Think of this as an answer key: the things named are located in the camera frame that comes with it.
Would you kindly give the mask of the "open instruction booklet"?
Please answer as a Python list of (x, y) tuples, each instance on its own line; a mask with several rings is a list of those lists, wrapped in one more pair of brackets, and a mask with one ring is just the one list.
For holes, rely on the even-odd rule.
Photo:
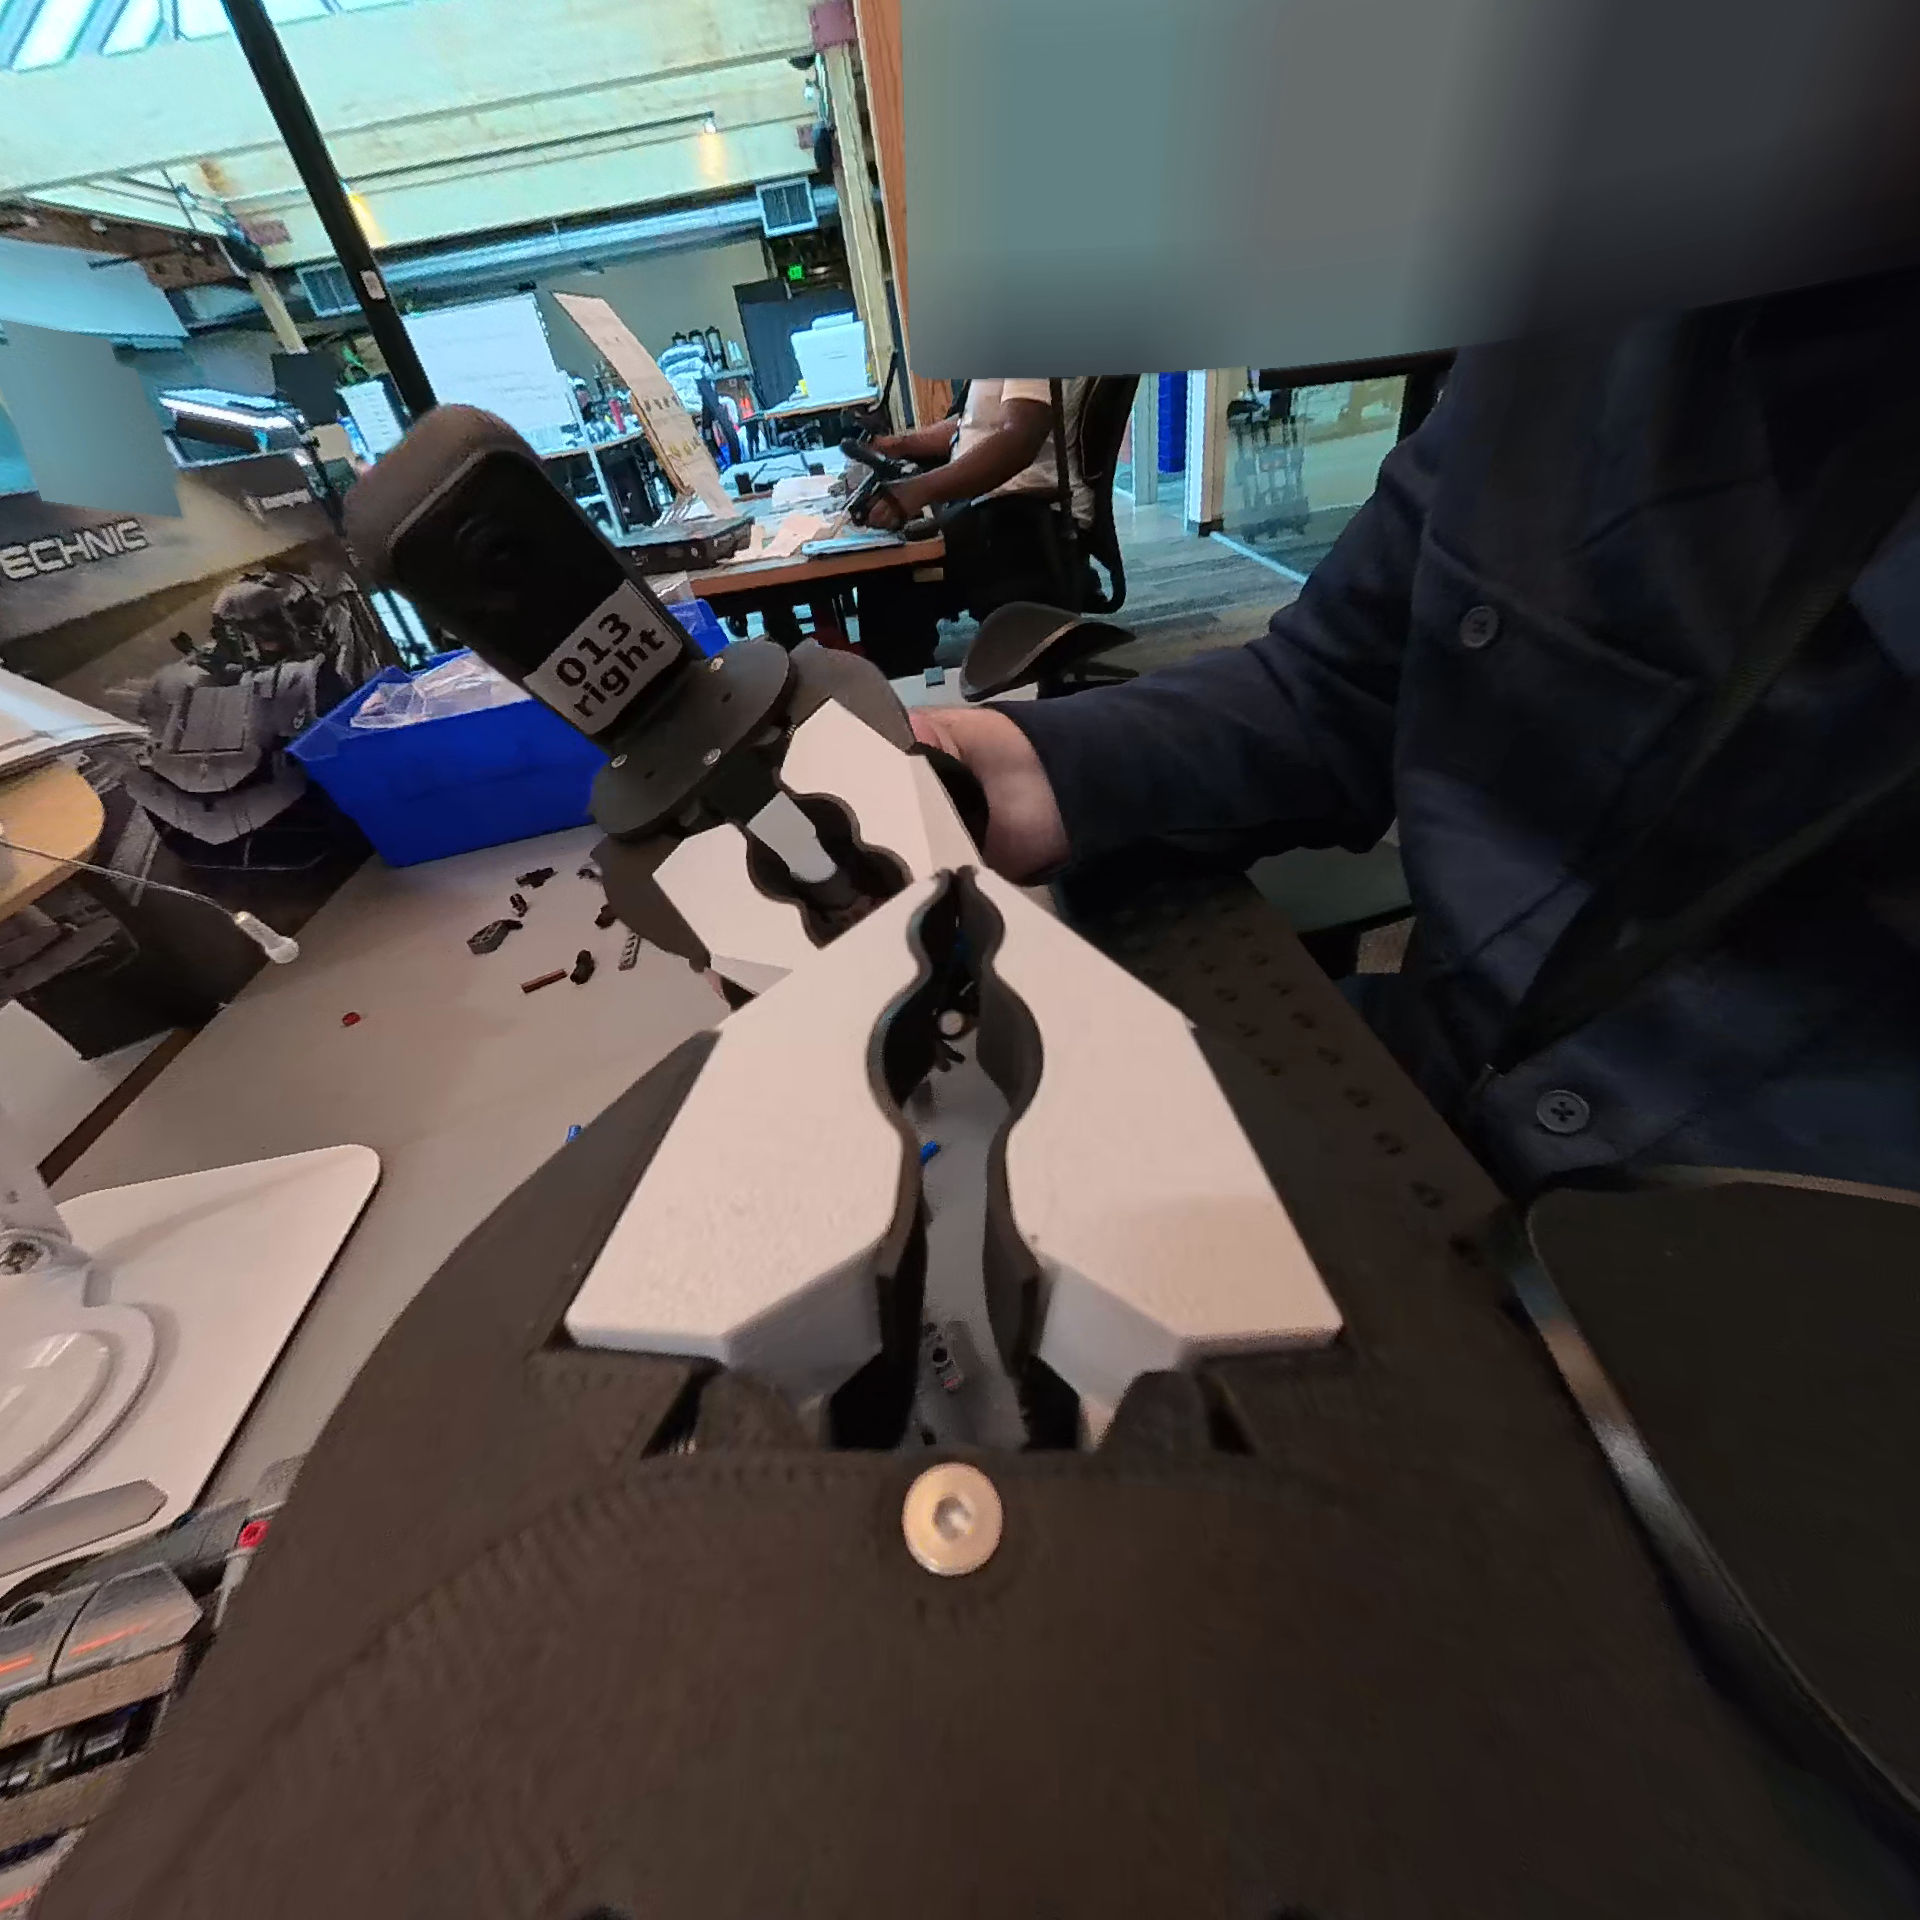
[(8, 668), (3, 681), (3, 781), (92, 755), (149, 743), (137, 723), (95, 709)]

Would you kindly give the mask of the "crumpled clear plastic bags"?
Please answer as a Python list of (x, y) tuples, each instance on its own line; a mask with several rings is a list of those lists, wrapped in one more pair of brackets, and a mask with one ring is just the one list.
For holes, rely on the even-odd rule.
[(348, 728), (398, 733), (528, 701), (524, 687), (500, 674), (471, 649), (463, 649), (416, 673), (369, 682), (348, 717)]

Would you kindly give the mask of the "grey lego car model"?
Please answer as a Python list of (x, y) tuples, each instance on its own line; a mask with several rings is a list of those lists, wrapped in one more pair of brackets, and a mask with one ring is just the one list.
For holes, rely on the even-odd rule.
[(5, 1915), (25, 1915), (204, 1665), (307, 1459), (5, 1605)]

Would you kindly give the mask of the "blue plastic bin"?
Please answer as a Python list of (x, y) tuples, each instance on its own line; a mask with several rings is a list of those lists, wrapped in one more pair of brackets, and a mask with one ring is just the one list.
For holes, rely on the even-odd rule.
[[(373, 681), (402, 674), (387, 668)], [(373, 681), (309, 724), (291, 756), (388, 866), (590, 820), (593, 787), (609, 756), (535, 696), (416, 728), (360, 733), (351, 717)]]

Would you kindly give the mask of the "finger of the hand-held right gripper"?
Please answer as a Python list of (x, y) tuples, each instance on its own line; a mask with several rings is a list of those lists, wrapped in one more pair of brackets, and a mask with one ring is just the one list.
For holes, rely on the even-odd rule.
[(792, 733), (757, 812), (757, 880), (784, 901), (888, 901), (980, 865), (937, 756), (836, 703)]
[(908, 940), (893, 908), (880, 911), (877, 933), (858, 929), (877, 904), (872, 886), (901, 883), (901, 865), (853, 838), (844, 872), (855, 899), (821, 906), (766, 893), (752, 860), (760, 853), (741, 828), (708, 828), (657, 874), (710, 970), (772, 1007), (752, 1017), (757, 1024), (878, 1024), (908, 995)]

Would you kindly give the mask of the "white metal book stand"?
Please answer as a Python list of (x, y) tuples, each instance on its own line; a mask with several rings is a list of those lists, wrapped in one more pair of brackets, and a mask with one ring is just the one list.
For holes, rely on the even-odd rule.
[[(5, 1003), (132, 940), (85, 756), (5, 781)], [(196, 1504), (378, 1181), (343, 1145), (61, 1205), (5, 1120), (5, 1579)]]

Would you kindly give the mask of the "pile of loose lego pieces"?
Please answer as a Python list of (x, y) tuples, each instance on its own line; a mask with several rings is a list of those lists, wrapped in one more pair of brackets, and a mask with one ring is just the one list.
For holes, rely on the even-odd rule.
[(601, 977), (639, 969), (642, 937), (626, 926), (593, 859), (524, 868), (504, 899), (468, 935), (472, 959), (504, 957), (517, 969), (521, 996), (583, 991)]

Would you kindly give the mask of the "dark lego set box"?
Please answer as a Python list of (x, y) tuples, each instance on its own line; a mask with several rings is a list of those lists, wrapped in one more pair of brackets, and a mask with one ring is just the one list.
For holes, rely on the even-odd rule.
[(373, 850), (292, 753), (401, 662), (312, 470), (243, 455), (176, 496), (5, 495), (5, 668), (132, 730), (77, 756), (99, 872), (5, 926), (5, 1000), (86, 1060), (202, 1026), (269, 965), (228, 916), (292, 939)]

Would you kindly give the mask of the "black dimpled mat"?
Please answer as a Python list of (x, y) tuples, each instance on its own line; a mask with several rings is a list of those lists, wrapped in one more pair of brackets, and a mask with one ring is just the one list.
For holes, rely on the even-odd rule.
[(1051, 886), (1063, 918), (1164, 996), (1329, 1276), (1498, 1300), (1495, 1183), (1249, 877), (1146, 855)]

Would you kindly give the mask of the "black metal pole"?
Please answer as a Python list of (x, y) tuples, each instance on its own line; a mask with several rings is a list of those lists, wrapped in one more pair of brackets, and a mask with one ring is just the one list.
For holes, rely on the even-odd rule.
[(295, 164), (307, 201), (352, 284), (352, 296), (380, 348), (401, 409), (409, 420), (420, 420), (439, 406), (439, 397), (269, 8), (265, 2), (223, 2), (221, 8)]

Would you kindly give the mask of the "person's right hand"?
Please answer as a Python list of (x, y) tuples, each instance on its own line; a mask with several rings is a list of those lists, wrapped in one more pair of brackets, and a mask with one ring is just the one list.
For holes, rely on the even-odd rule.
[(1049, 883), (1070, 856), (1068, 832), (1043, 759), (1011, 710), (922, 706), (908, 715), (915, 738), (963, 764), (987, 803), (977, 840), (983, 859), (1019, 886)]

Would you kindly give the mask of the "white board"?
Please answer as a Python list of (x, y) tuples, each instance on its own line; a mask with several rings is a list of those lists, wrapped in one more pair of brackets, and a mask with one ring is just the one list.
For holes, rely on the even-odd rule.
[(442, 406), (504, 420), (543, 456), (583, 447), (572, 379), (535, 295), (440, 307), (411, 315), (405, 329)]

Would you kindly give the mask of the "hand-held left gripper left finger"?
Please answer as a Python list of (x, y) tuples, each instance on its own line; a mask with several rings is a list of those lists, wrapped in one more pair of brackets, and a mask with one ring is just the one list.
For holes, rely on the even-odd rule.
[(901, 1443), (921, 1372), (922, 1145), (957, 874), (908, 884), (733, 1012), (613, 1225), (565, 1330), (714, 1364), (815, 1406), (835, 1443)]

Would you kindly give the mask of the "person's right forearm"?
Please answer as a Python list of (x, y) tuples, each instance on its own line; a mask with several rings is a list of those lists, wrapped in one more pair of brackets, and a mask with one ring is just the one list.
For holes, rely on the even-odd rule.
[(1391, 826), (1415, 584), (1436, 483), (1420, 433), (1260, 637), (1127, 685), (983, 706), (1017, 741), (1011, 872), (1133, 847), (1230, 860), (1364, 850)]

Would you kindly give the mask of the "black office chair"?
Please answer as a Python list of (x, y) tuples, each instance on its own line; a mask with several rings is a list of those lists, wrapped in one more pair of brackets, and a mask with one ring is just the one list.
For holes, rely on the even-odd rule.
[(1113, 615), (1129, 597), (1115, 495), (1141, 375), (1053, 379), (1049, 386), (1056, 485), (1047, 546), (1059, 606)]

